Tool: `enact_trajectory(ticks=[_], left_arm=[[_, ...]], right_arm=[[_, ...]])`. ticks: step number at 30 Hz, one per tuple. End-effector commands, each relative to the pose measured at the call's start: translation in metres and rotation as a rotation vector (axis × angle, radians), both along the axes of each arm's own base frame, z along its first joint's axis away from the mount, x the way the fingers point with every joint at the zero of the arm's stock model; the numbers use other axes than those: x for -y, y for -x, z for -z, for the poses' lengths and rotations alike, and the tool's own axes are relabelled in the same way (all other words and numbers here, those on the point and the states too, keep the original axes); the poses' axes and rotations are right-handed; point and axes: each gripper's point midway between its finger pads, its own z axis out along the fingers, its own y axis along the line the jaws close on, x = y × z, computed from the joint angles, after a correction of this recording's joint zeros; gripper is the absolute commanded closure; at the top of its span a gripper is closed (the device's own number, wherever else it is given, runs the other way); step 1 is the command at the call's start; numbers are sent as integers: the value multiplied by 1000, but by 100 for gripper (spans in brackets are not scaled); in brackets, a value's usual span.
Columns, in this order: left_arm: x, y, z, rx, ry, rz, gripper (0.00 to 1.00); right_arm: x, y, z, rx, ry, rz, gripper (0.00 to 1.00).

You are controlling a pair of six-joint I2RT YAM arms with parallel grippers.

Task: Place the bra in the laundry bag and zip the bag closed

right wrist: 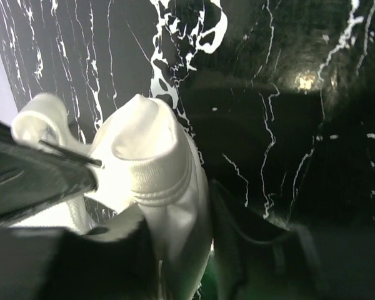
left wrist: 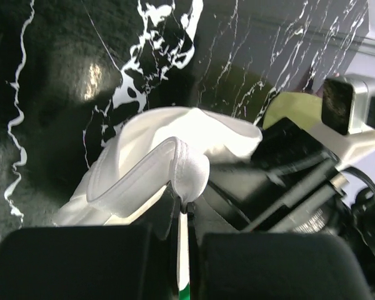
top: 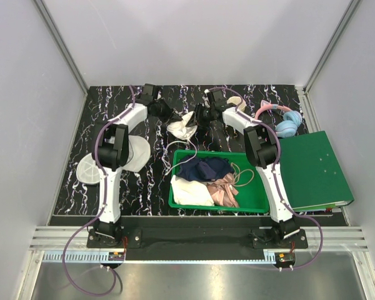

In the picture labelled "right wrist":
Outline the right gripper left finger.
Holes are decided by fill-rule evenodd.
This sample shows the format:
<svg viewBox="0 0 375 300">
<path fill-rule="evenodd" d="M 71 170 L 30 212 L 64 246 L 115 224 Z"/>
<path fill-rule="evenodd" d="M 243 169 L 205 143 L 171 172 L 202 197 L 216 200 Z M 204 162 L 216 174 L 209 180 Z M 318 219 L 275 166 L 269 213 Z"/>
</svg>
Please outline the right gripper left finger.
<svg viewBox="0 0 375 300">
<path fill-rule="evenodd" d="M 134 217 L 120 231 L 77 236 L 61 244 L 60 299 L 156 299 L 158 275 L 148 226 Z"/>
</svg>

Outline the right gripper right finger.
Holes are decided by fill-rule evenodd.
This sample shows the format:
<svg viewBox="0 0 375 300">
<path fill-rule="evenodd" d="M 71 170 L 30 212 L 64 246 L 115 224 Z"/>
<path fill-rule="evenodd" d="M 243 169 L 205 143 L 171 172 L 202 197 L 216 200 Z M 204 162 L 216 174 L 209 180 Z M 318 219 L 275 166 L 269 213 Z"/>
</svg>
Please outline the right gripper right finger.
<svg viewBox="0 0 375 300">
<path fill-rule="evenodd" d="M 219 299 L 322 299 L 313 247 L 302 227 L 287 231 L 237 204 L 209 183 Z"/>
</svg>

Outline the white bra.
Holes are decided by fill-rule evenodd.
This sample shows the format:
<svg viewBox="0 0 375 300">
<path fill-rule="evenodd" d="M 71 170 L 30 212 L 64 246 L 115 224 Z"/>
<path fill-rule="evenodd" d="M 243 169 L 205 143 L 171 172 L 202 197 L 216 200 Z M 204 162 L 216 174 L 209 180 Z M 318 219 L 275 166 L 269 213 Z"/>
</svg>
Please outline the white bra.
<svg viewBox="0 0 375 300">
<path fill-rule="evenodd" d="M 83 144 L 70 132 L 63 101 L 38 94 L 14 118 L 11 134 L 39 149 L 47 130 L 60 148 L 99 161 L 89 198 L 116 213 L 132 204 L 142 209 L 164 278 L 161 297 L 192 299 L 212 243 L 208 182 L 194 141 L 169 105 L 137 94 Z"/>
</svg>

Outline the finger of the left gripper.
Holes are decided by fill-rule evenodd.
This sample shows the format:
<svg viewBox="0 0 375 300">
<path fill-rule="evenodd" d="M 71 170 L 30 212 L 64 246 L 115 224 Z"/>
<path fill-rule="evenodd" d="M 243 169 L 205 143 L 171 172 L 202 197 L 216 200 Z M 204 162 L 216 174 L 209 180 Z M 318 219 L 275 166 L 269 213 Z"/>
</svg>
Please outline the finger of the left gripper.
<svg viewBox="0 0 375 300">
<path fill-rule="evenodd" d="M 91 159 L 17 144 L 0 122 L 0 225 L 10 225 L 98 187 Z"/>
</svg>

